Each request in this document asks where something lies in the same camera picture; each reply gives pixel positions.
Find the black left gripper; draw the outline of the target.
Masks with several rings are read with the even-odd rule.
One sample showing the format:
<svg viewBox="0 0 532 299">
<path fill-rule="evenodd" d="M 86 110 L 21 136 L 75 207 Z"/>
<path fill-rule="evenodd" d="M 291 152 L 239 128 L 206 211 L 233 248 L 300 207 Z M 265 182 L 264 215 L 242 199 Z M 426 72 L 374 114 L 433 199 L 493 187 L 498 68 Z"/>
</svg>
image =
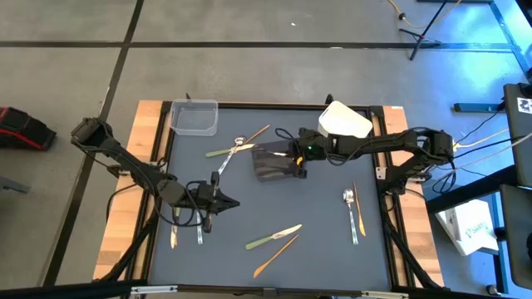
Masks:
<svg viewBox="0 0 532 299">
<path fill-rule="evenodd" d="M 224 194 L 219 189 L 219 172 L 211 173 L 210 182 L 206 180 L 190 181 L 185 190 L 193 207 L 199 212 L 204 210 L 205 216 L 201 216 L 201 227 L 204 233 L 210 233 L 213 225 L 213 216 L 228 209 L 237 208 L 240 202 Z"/>
</svg>

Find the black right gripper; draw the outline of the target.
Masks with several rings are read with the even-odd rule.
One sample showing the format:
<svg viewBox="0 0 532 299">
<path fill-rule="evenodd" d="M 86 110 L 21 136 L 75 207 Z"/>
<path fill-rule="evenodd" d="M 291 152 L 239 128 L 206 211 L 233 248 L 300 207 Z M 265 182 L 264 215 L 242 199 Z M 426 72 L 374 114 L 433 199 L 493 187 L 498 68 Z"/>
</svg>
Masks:
<svg viewBox="0 0 532 299">
<path fill-rule="evenodd" d="M 293 159 L 290 169 L 295 178 L 306 179 L 306 161 L 327 160 L 332 163 L 332 153 L 335 139 L 332 135 L 325 136 L 316 130 L 298 129 L 298 139 L 288 142 L 288 153 L 297 155 Z"/>
</svg>

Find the wooden chopstick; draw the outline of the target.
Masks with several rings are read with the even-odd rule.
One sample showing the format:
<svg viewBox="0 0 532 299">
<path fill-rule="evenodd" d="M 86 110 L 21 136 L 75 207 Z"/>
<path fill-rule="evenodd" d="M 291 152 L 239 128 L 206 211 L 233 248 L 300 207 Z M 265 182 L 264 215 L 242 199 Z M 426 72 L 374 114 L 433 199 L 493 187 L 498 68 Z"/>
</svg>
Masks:
<svg viewBox="0 0 532 299">
<path fill-rule="evenodd" d="M 248 144 L 249 142 L 251 142 L 253 139 L 255 139 L 256 137 L 258 137 L 259 135 L 261 135 L 265 130 L 269 129 L 271 125 L 266 125 L 264 126 L 262 129 L 260 129 L 258 132 L 256 132 L 254 135 L 252 135 L 250 138 L 248 138 L 244 143 L 243 145 L 246 145 Z"/>
<path fill-rule="evenodd" d="M 362 211 L 361 211 L 361 207 L 360 207 L 360 203 L 359 203 L 359 197 L 358 197 L 358 192 L 357 192 L 357 185 L 356 185 L 356 181 L 355 181 L 355 180 L 352 181 L 352 185 L 353 185 L 353 192 L 354 192 L 355 204 L 356 204 L 356 206 L 357 206 L 357 217 L 358 217 L 358 226 L 359 226 L 359 230 L 360 230 L 362 236 L 363 236 L 363 237 L 366 237 L 366 231 L 365 231 L 364 224 L 363 224 Z"/>
</svg>

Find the green-handled table knife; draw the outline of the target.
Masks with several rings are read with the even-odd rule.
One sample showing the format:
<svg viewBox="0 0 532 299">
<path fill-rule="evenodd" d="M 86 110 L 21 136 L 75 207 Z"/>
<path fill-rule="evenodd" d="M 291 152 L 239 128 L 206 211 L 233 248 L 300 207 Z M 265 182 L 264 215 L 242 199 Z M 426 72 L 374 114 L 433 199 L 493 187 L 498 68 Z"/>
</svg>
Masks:
<svg viewBox="0 0 532 299">
<path fill-rule="evenodd" d="M 254 146 L 255 146 L 255 144 L 247 144 L 247 145 L 235 146 L 235 147 L 232 147 L 230 149 L 221 149 L 221 150 L 211 151 L 211 152 L 206 153 L 205 157 L 206 158 L 211 158 L 211 157 L 215 157 L 215 156 L 220 156 L 222 154 L 229 154 L 232 151 L 239 152 L 241 150 L 249 150 L 249 149 L 253 148 Z"/>
<path fill-rule="evenodd" d="M 279 239 L 279 238 L 284 238 L 286 236 L 288 236 L 289 234 L 291 233 L 294 233 L 296 231 L 298 231 L 303 225 L 302 224 L 297 224 L 295 226 L 292 226 L 291 228 L 285 228 L 284 230 L 282 231 L 279 231 L 279 232 L 276 232 L 276 233 L 273 233 L 271 235 L 268 235 L 267 237 L 264 237 L 264 238 L 260 238 L 258 240 L 255 240 L 255 241 L 252 241 L 250 243 L 247 243 L 245 245 L 245 249 L 246 250 L 252 250 L 258 246 L 261 246 L 271 240 L 274 240 L 274 239 Z"/>
</svg>

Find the silver spoon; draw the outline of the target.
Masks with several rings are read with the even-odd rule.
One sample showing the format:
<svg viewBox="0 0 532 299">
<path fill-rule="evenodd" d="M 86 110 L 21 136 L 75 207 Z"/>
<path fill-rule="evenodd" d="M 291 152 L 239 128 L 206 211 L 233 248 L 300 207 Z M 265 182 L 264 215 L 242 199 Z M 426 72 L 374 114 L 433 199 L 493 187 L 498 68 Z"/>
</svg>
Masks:
<svg viewBox="0 0 532 299">
<path fill-rule="evenodd" d="M 228 156 L 225 158 L 224 162 L 220 165 L 218 169 L 219 175 L 222 175 L 224 172 L 224 169 L 226 168 L 227 164 L 231 160 L 234 153 L 237 151 L 237 149 L 244 145 L 244 143 L 247 141 L 247 138 L 245 136 L 239 136 L 234 139 L 234 147 L 229 150 Z"/>
<path fill-rule="evenodd" d="M 345 204 L 347 205 L 349 218 L 350 218 L 350 228 L 352 234 L 352 244 L 358 245 L 356 224 L 354 222 L 354 215 L 352 212 L 352 204 L 354 203 L 354 192 L 352 189 L 345 189 L 342 193 L 342 198 Z"/>
</svg>

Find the dark translucent plastic bin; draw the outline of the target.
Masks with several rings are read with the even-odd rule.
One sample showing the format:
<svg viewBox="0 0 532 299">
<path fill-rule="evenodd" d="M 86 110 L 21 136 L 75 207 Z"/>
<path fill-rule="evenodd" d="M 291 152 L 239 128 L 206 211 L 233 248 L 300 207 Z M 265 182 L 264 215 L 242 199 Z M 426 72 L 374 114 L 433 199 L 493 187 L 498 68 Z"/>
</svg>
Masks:
<svg viewBox="0 0 532 299">
<path fill-rule="evenodd" d="M 257 155 L 254 151 L 259 149 L 266 149 L 276 152 L 288 153 L 289 140 L 280 140 L 262 144 L 256 144 L 251 149 L 254 173 L 257 179 L 261 182 L 295 178 L 290 169 L 291 163 L 297 155 L 290 155 L 287 157 L 275 156 L 275 155 Z"/>
</svg>

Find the white plastic bin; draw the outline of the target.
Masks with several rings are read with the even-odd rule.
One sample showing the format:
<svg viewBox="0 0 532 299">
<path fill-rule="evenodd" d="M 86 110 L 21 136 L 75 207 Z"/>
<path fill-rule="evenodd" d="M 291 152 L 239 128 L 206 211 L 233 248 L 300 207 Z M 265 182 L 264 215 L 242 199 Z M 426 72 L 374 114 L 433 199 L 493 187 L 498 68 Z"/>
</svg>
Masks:
<svg viewBox="0 0 532 299">
<path fill-rule="evenodd" d="M 325 137 L 333 134 L 365 138 L 372 128 L 370 120 L 337 100 L 318 117 L 318 132 Z"/>
</svg>

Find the dark grey table mat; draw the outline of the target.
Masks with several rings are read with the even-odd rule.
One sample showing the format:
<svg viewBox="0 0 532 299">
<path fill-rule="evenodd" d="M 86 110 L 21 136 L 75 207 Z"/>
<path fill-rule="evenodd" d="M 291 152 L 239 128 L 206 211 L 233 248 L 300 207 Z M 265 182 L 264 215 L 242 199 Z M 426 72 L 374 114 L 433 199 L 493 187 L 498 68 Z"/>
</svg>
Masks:
<svg viewBox="0 0 532 299">
<path fill-rule="evenodd" d="M 271 125 L 254 143 L 276 140 L 275 130 L 296 134 L 301 127 L 317 126 L 315 110 L 222 109 L 214 136 L 182 136 L 174 139 L 169 171 L 181 183 L 209 179 L 226 156 L 206 158 L 214 150 L 232 146 L 241 135 L 251 137 Z M 161 223 L 157 233 L 149 279 L 153 284 L 196 286 L 265 287 L 332 290 L 385 291 L 390 282 L 383 243 L 375 168 L 370 155 L 340 167 L 327 161 L 306 166 L 306 179 L 261 182 L 253 168 L 252 155 L 234 154 L 220 176 L 221 191 L 240 206 L 213 218 L 210 233 L 198 245 L 195 228 L 180 228 L 178 244 L 170 248 L 170 226 Z M 342 193 L 356 181 L 363 237 L 358 226 L 357 206 L 352 204 L 358 245 L 352 244 L 350 218 Z M 271 240 L 252 250 L 245 245 L 273 233 L 303 226 L 284 238 Z M 257 267 L 269 260 L 296 234 L 299 237 L 257 277 Z"/>
</svg>

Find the clear plastic bin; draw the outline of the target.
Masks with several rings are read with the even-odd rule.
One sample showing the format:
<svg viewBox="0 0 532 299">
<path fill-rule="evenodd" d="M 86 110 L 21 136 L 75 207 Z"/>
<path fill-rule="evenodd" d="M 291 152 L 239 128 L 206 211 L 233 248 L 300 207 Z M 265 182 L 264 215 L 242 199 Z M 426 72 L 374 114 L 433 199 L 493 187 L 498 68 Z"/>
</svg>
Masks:
<svg viewBox="0 0 532 299">
<path fill-rule="evenodd" d="M 170 105 L 170 128 L 177 135 L 214 136 L 219 120 L 216 100 L 173 100 Z"/>
</svg>

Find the black tripod stand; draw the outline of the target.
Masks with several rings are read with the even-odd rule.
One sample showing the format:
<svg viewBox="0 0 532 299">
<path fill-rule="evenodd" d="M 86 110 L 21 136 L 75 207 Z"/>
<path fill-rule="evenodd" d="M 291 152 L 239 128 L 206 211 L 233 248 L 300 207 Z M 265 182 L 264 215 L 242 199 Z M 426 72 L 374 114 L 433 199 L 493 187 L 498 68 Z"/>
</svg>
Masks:
<svg viewBox="0 0 532 299">
<path fill-rule="evenodd" d="M 418 51 L 421 48 L 421 44 L 426 40 L 426 34 L 428 33 L 428 31 L 431 28 L 431 26 L 436 22 L 436 19 L 440 16 L 441 11 L 445 7 L 445 5 L 448 3 L 448 1 L 449 0 L 443 0 L 441 6 L 436 11 L 436 13 L 432 17 L 432 19 L 429 21 L 429 23 L 425 27 L 422 28 L 423 32 L 418 33 L 418 32 L 413 32 L 413 31 L 406 30 L 406 29 L 403 29 L 403 28 L 399 29 L 399 32 L 406 33 L 407 35 L 413 37 L 415 39 L 415 41 L 416 41 L 415 46 L 412 49 L 411 55 L 409 56 L 409 60 L 410 61 L 413 61 L 415 59 L 416 54 L 418 53 Z"/>
</svg>

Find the black metal beam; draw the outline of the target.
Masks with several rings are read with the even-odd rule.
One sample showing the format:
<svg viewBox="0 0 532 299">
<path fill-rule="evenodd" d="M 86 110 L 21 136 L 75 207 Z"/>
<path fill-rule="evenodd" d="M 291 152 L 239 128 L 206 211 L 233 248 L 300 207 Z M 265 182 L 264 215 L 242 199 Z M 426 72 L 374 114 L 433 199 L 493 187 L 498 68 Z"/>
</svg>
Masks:
<svg viewBox="0 0 532 299">
<path fill-rule="evenodd" d="M 498 170 L 482 179 L 477 179 L 467 185 L 429 199 L 426 208 L 428 213 L 439 213 L 449 208 L 454 208 L 472 199 L 492 194 L 500 189 L 501 185 L 521 186 L 515 166 L 511 165 Z"/>
</svg>

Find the white cardboard box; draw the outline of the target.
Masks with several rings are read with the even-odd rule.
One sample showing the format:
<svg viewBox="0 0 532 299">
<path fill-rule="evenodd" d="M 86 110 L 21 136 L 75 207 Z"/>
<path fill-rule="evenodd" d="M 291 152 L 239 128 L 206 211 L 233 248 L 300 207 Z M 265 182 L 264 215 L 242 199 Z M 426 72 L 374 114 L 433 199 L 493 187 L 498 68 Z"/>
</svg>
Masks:
<svg viewBox="0 0 532 299">
<path fill-rule="evenodd" d="M 499 246 L 486 201 L 473 199 L 436 213 L 436 219 L 461 256 L 480 250 L 498 253 Z"/>
</svg>

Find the blue metal floor bar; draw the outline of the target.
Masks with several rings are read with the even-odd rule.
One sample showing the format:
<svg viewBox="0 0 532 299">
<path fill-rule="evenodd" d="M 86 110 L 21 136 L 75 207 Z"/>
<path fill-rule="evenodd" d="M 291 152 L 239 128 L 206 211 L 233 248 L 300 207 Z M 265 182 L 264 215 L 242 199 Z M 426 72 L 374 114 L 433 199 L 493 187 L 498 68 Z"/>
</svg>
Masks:
<svg viewBox="0 0 532 299">
<path fill-rule="evenodd" d="M 505 109 L 505 104 L 455 103 L 454 110 L 462 113 L 495 113 Z"/>
</svg>

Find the grey metal foot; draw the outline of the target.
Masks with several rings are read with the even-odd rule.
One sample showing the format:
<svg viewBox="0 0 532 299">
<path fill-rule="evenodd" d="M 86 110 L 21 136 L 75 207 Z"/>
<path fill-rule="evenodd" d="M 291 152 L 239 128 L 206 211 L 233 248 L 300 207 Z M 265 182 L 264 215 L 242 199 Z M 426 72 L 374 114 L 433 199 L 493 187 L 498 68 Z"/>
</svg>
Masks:
<svg viewBox="0 0 532 299">
<path fill-rule="evenodd" d="M 27 194 L 31 188 L 14 180 L 0 176 L 0 190 L 12 190 L 22 194 Z"/>
</svg>

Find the red and black bag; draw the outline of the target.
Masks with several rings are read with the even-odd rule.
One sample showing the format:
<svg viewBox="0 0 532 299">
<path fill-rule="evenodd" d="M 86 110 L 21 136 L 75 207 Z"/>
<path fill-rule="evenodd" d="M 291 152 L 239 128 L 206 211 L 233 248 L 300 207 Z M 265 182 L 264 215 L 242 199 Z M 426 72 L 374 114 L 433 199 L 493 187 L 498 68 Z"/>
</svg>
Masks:
<svg viewBox="0 0 532 299">
<path fill-rule="evenodd" d="M 0 107 L 0 148 L 46 151 L 56 135 L 54 130 L 28 113 Z"/>
</svg>

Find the black case with marker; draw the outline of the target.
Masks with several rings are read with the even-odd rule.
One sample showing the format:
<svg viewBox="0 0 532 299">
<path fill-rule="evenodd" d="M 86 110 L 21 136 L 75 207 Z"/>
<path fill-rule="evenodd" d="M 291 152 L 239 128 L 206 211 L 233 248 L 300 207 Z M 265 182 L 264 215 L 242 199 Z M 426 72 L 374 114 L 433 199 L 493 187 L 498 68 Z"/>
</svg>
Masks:
<svg viewBox="0 0 532 299">
<path fill-rule="evenodd" d="M 526 84 L 506 84 L 503 87 L 505 111 L 510 137 L 517 140 L 530 137 L 512 147 L 517 180 L 521 186 L 532 187 L 532 91 L 526 95 Z"/>
</svg>

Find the dark grey panel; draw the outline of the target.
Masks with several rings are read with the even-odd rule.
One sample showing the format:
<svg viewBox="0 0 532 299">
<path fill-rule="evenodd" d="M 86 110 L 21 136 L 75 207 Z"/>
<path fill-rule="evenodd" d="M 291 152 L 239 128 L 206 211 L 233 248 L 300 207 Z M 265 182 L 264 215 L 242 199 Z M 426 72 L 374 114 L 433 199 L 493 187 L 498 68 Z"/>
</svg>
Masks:
<svg viewBox="0 0 532 299">
<path fill-rule="evenodd" d="M 500 186 L 510 275 L 518 287 L 532 290 L 532 189 Z"/>
</svg>

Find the black corner bracket plate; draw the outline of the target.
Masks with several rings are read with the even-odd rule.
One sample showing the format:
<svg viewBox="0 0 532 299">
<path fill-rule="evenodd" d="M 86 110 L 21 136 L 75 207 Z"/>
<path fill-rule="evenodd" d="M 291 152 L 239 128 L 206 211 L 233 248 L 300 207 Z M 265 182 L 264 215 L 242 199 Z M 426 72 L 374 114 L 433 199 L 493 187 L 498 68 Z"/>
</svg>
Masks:
<svg viewBox="0 0 532 299">
<path fill-rule="evenodd" d="M 379 125 L 385 123 L 384 110 L 381 105 L 370 105 L 369 110 L 377 117 Z"/>
</svg>

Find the black aluminium table frame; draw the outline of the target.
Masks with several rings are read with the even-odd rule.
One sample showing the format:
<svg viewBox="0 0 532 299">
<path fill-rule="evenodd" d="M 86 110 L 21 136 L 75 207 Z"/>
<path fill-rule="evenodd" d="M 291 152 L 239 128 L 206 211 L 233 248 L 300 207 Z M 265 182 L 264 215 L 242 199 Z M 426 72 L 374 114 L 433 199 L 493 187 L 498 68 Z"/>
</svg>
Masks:
<svg viewBox="0 0 532 299">
<path fill-rule="evenodd" d="M 171 145 L 175 134 L 170 128 L 170 105 L 168 101 L 142 100 L 139 102 L 127 149 L 144 161 L 157 162 L 170 157 Z M 220 109 L 241 110 L 315 110 L 321 112 L 326 104 L 291 104 L 291 103 L 253 103 L 221 102 Z M 374 133 L 396 133 L 406 128 L 406 116 L 400 106 L 383 106 L 385 123 L 379 125 L 377 117 L 369 106 L 358 105 L 357 111 L 367 115 L 374 125 Z M 421 188 L 414 183 L 407 184 L 403 195 L 387 195 L 382 202 L 386 205 L 388 216 L 394 228 L 426 275 L 436 284 L 442 285 L 443 276 L 432 237 L 426 201 L 422 198 Z M 151 199 L 141 188 L 134 186 L 128 176 L 119 178 L 116 185 L 116 203 L 110 207 L 110 221 L 101 243 L 93 277 L 99 279 L 107 274 L 112 266 L 125 254 L 126 249 L 145 225 L 153 207 Z M 416 277 L 414 268 L 409 264 L 399 247 L 389 236 L 384 237 L 385 255 L 390 266 L 389 280 L 393 291 L 422 291 L 421 281 Z M 150 233 L 140 245 L 135 256 L 126 264 L 119 276 L 120 280 L 145 279 L 152 266 L 154 257 L 155 234 Z M 265 287 L 184 287 L 185 292 L 233 293 L 240 295 L 257 295 L 264 298 L 280 296 L 334 296 L 332 289 L 305 291 L 302 288 Z"/>
</svg>

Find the blue metal frame leg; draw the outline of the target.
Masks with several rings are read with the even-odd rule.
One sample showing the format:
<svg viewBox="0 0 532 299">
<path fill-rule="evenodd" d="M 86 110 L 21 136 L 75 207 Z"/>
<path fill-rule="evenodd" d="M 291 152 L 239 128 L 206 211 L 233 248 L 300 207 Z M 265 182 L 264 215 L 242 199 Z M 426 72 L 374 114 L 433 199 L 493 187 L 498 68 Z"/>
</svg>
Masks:
<svg viewBox="0 0 532 299">
<path fill-rule="evenodd" d="M 532 82 L 532 28 L 514 0 L 417 0 L 431 7 L 416 30 L 427 44 L 449 50 L 512 54 Z"/>
</svg>

